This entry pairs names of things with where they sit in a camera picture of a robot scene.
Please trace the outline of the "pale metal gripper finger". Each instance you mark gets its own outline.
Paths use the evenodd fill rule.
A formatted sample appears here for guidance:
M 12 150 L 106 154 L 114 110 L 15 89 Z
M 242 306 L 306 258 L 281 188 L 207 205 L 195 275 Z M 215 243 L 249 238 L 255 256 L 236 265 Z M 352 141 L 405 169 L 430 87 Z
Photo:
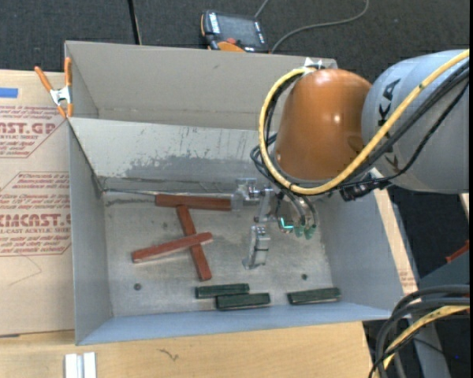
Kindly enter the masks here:
M 236 190 L 231 195 L 231 209 L 242 210 L 245 206 L 256 206 L 261 198 L 256 178 L 237 178 Z
M 247 269 L 256 269 L 265 265 L 270 247 L 270 235 L 266 226 L 254 224 L 249 233 L 249 248 L 246 257 L 242 261 Z

